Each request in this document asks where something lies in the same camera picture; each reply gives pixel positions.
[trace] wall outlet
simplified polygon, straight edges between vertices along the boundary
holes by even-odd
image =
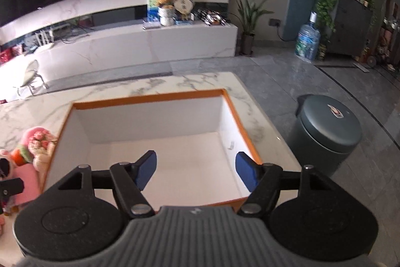
[[[281,26],[281,20],[278,19],[269,19],[269,26]]]

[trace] black circular base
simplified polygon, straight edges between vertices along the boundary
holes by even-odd
[[[279,205],[268,225],[282,246],[319,261],[343,261],[369,253],[378,232],[372,213],[354,198],[323,190]]]
[[[83,193],[37,199],[14,225],[17,242],[25,254],[50,261],[70,261],[91,256],[110,246],[120,235],[119,210],[108,202]]]

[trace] power cord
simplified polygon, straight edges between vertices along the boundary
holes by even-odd
[[[282,39],[281,36],[279,35],[279,26],[276,26],[276,34],[277,34],[277,36],[278,36],[282,41],[285,41],[285,42],[291,42],[291,41],[296,41],[296,40],[297,40],[297,37],[294,38],[294,39],[290,39],[290,40],[284,40],[284,39]]]
[[[76,37],[75,39],[73,39],[73,40],[61,39],[61,41],[64,42],[65,44],[70,45],[70,44],[74,44],[74,43],[77,42],[79,39],[81,39],[81,38],[86,38],[86,37],[88,37],[88,36],[89,36],[89,34],[81,34],[81,35],[77,36],[77,37]]]

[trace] plant pot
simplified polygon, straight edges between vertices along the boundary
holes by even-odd
[[[324,44],[319,44],[318,55],[317,55],[318,60],[323,61],[325,59],[326,53],[327,53],[327,46]]]
[[[253,41],[254,41],[254,34],[247,35],[247,34],[242,34],[241,35],[241,41],[240,41],[240,54],[243,56],[251,56],[253,53]]]

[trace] gray ribbed grip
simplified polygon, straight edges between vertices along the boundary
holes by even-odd
[[[90,258],[48,262],[25,258],[18,267],[376,267],[367,256],[318,262],[278,244],[263,222],[229,207],[163,207],[132,220],[109,248]]]

